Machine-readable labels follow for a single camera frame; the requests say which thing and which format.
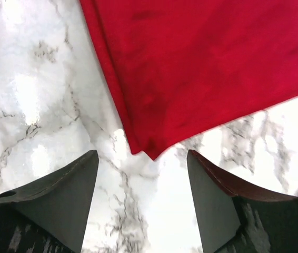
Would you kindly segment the red cloth napkin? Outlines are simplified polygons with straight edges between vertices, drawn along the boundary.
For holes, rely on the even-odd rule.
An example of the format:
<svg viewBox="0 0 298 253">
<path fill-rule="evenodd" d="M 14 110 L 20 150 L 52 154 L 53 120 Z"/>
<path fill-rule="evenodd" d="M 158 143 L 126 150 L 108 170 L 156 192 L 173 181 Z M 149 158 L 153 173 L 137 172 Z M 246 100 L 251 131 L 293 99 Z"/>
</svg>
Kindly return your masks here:
<svg viewBox="0 0 298 253">
<path fill-rule="evenodd" d="M 81 1 L 132 154 L 298 96 L 298 1 Z"/>
</svg>

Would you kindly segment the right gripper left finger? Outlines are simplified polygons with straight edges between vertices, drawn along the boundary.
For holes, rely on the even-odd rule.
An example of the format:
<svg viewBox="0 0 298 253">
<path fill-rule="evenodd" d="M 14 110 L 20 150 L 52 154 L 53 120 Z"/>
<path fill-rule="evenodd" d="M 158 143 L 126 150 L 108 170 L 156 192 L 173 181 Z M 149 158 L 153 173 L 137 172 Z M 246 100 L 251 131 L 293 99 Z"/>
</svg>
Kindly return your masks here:
<svg viewBox="0 0 298 253">
<path fill-rule="evenodd" d="M 0 252 L 81 252 L 98 153 L 0 194 Z"/>
</svg>

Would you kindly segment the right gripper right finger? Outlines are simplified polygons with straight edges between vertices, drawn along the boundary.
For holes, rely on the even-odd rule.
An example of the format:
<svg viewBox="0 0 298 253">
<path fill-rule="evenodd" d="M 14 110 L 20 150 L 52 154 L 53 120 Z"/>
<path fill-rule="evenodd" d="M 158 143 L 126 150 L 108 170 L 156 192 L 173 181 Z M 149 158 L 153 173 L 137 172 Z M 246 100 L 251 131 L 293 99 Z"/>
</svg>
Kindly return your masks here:
<svg viewBox="0 0 298 253">
<path fill-rule="evenodd" d="M 194 150 L 187 169 L 204 252 L 298 253 L 298 197 L 252 184 Z"/>
</svg>

